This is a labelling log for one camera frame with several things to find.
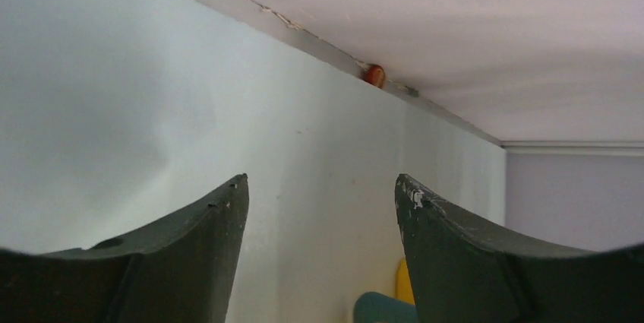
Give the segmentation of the small red round tin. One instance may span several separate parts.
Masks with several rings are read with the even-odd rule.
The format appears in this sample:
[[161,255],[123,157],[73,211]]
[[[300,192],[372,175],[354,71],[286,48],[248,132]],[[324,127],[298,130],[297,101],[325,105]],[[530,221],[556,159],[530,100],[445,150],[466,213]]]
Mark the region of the small red round tin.
[[362,80],[374,87],[383,89],[387,82],[387,74],[379,65],[371,65],[365,70]]

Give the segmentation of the yellow medicine kit box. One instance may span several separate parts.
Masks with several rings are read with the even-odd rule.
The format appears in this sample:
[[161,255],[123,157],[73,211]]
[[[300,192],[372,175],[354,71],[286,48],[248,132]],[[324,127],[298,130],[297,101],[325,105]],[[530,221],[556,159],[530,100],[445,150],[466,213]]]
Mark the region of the yellow medicine kit box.
[[395,298],[408,304],[415,304],[407,261],[402,258],[396,269]]

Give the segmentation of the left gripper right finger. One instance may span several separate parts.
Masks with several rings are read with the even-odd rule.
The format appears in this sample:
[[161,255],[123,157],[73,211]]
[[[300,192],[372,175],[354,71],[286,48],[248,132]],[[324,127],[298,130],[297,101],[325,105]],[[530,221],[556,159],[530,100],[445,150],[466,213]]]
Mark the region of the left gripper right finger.
[[532,238],[402,174],[396,216],[421,322],[641,322],[643,247]]

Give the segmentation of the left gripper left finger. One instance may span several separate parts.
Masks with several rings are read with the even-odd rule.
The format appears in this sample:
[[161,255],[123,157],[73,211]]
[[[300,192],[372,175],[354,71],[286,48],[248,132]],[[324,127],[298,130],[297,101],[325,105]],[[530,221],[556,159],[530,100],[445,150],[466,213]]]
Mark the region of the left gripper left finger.
[[89,249],[1,251],[3,322],[224,322],[248,215],[239,174]]

